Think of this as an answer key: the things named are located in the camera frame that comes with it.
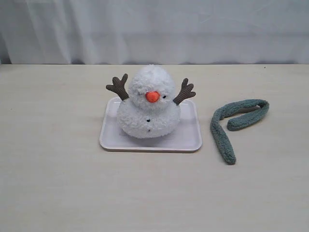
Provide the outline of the green fleece scarf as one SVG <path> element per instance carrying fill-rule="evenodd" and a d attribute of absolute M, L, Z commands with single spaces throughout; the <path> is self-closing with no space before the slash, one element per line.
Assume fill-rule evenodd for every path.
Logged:
<path fill-rule="evenodd" d="M 211 119 L 210 131 L 212 137 L 221 157 L 228 165 L 236 164 L 237 159 L 232 144 L 219 121 L 246 109 L 251 109 L 251 111 L 228 120 L 227 129 L 229 131 L 239 131 L 262 120 L 268 113 L 269 102 L 262 99 L 248 99 L 228 103 L 217 109 Z"/>

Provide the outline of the white background curtain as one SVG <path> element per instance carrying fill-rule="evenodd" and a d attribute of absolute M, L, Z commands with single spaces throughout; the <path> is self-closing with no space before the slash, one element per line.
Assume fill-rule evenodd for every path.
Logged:
<path fill-rule="evenodd" d="M 3 0 L 11 64 L 307 64 L 306 0 Z"/>

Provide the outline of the white plush snowman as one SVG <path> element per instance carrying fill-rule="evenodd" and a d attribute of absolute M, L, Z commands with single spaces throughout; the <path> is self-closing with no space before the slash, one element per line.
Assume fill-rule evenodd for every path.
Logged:
<path fill-rule="evenodd" d="M 157 65 L 142 67 L 125 88 L 127 80 L 126 73 L 122 78 L 113 77 L 106 89 L 120 98 L 117 123 L 134 138 L 157 138 L 173 132 L 180 122 L 181 102 L 196 95 L 188 78 L 182 80 L 177 93 L 170 74 Z"/>

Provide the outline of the white rectangular plastic tray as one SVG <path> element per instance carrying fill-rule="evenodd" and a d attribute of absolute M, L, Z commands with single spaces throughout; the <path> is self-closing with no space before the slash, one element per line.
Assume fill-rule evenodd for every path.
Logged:
<path fill-rule="evenodd" d="M 111 98 L 106 106 L 99 136 L 101 147 L 117 152 L 193 153 L 203 144 L 196 104 L 185 100 L 180 104 L 181 120 L 176 130 L 166 136 L 137 139 L 127 135 L 117 124 L 116 111 L 120 98 Z"/>

